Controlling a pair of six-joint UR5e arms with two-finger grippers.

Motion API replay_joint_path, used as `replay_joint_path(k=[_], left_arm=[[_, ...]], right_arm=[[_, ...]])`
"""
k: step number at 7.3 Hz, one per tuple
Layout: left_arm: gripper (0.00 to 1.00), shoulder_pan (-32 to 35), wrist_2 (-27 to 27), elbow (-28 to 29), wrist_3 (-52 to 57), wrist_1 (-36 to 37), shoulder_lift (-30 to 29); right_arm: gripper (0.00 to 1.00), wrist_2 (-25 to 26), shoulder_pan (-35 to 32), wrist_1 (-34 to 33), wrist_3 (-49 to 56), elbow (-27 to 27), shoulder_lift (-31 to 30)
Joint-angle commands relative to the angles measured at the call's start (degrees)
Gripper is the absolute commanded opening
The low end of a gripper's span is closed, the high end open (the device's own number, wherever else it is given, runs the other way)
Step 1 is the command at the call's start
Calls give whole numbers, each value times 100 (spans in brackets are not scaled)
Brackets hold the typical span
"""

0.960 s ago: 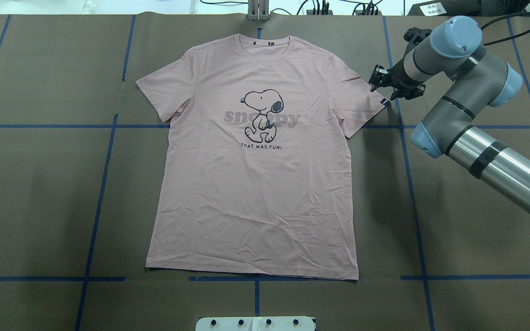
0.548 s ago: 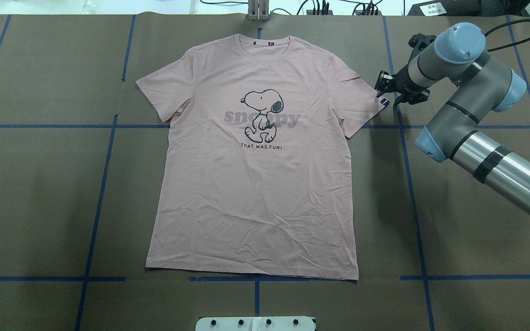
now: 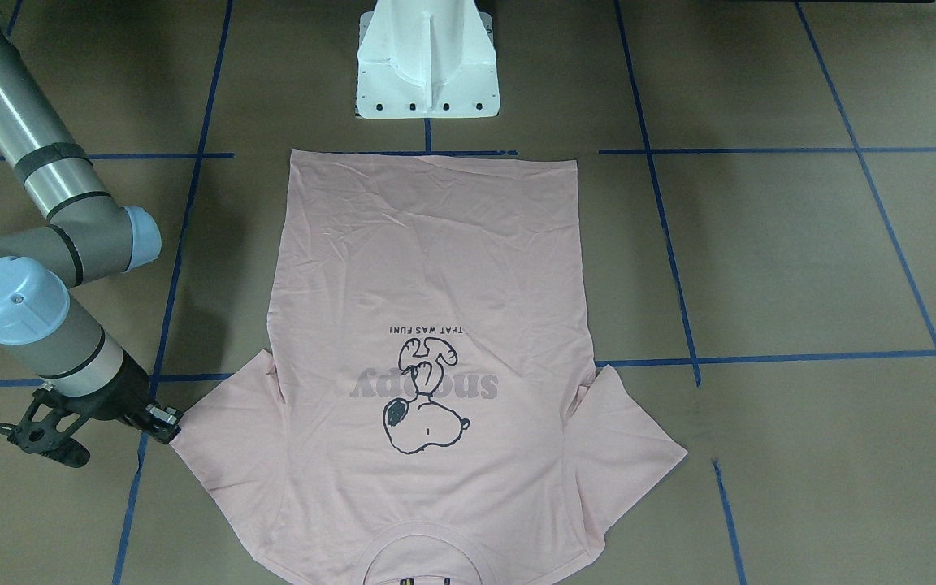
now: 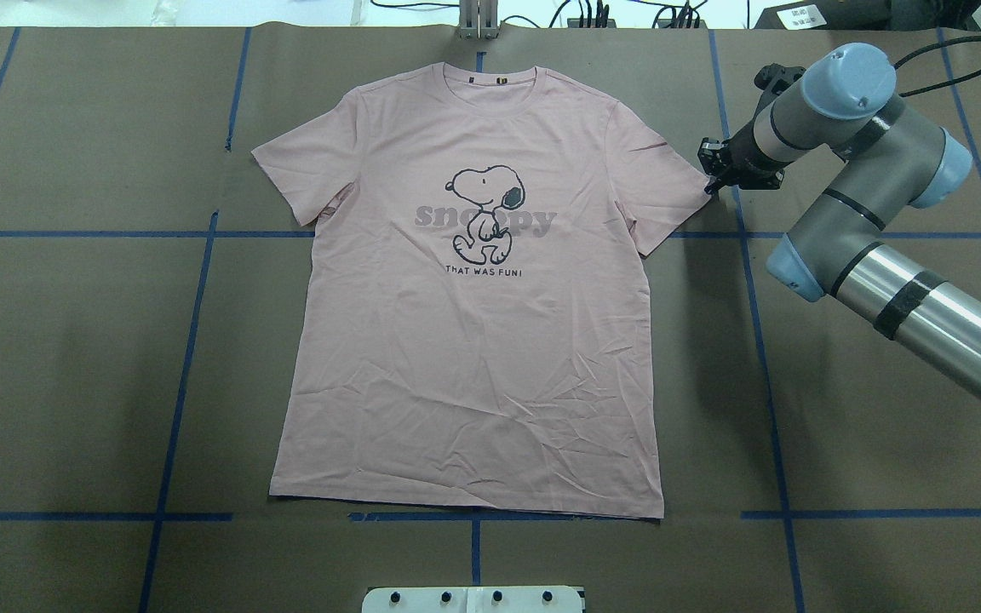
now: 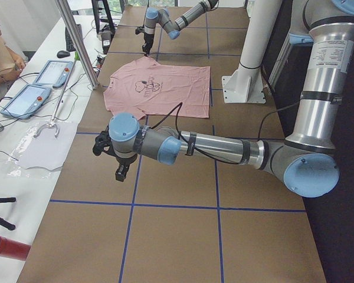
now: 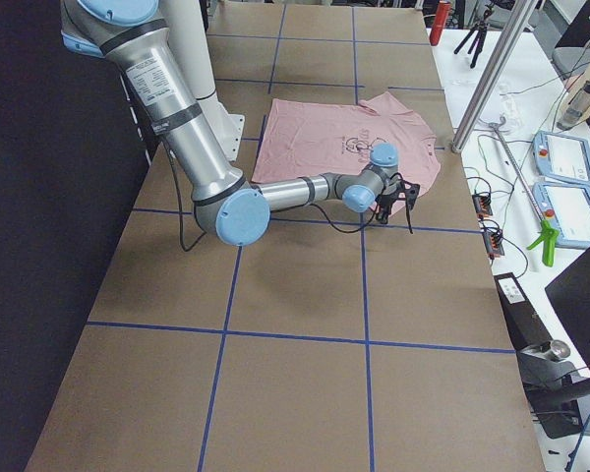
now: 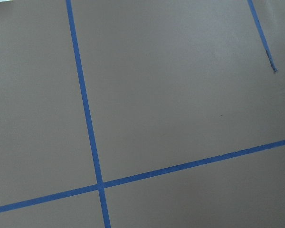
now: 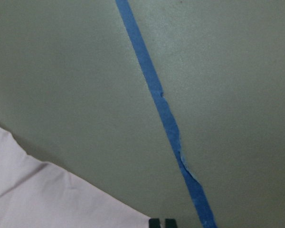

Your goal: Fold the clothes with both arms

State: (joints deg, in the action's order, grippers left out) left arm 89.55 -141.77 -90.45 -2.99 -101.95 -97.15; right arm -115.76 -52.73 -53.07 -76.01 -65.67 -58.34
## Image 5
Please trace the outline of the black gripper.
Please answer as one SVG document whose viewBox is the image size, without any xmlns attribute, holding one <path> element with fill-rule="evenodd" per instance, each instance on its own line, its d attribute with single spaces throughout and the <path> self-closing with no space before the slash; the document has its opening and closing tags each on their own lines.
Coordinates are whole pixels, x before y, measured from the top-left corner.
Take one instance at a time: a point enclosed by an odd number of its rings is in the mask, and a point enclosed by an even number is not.
<svg viewBox="0 0 354 283">
<path fill-rule="evenodd" d="M 152 34 L 147 34 L 144 33 L 144 45 L 142 45 L 142 51 L 144 53 L 144 55 L 149 55 L 150 54 L 150 49 L 149 47 L 152 47 Z"/>
<path fill-rule="evenodd" d="M 128 170 L 130 169 L 130 165 L 134 163 L 137 159 L 137 155 L 133 155 L 128 158 L 116 157 L 116 160 L 119 162 L 119 167 L 115 172 L 115 178 L 119 182 L 124 182 L 126 180 L 126 176 Z"/>
</svg>

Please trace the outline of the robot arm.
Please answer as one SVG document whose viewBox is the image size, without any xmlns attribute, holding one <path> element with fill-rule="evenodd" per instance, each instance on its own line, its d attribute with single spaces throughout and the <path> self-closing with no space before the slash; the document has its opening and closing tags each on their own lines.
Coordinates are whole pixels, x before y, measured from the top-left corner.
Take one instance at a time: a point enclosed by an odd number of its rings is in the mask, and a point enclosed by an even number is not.
<svg viewBox="0 0 354 283">
<path fill-rule="evenodd" d="M 283 142 L 234 140 L 168 127 L 152 129 L 140 125 L 132 114 L 120 113 L 111 118 L 105 131 L 109 153 L 119 162 L 116 179 L 125 180 L 139 155 L 172 164 L 183 152 L 252 165 L 303 197 L 330 192 L 340 178 L 331 136 L 354 48 L 354 1 L 294 1 L 290 41 L 310 42 L 312 51 L 294 130 Z"/>
<path fill-rule="evenodd" d="M 149 56 L 153 47 L 157 25 L 160 25 L 170 39 L 175 40 L 179 37 L 181 31 L 194 22 L 194 20 L 207 12 L 217 9 L 218 3 L 219 1 L 217 0 L 200 1 L 175 20 L 171 19 L 167 8 L 156 9 L 147 6 L 143 25 L 137 27 L 135 30 L 136 35 L 143 34 L 145 43 L 142 45 L 142 51 L 144 56 Z"/>
</svg>

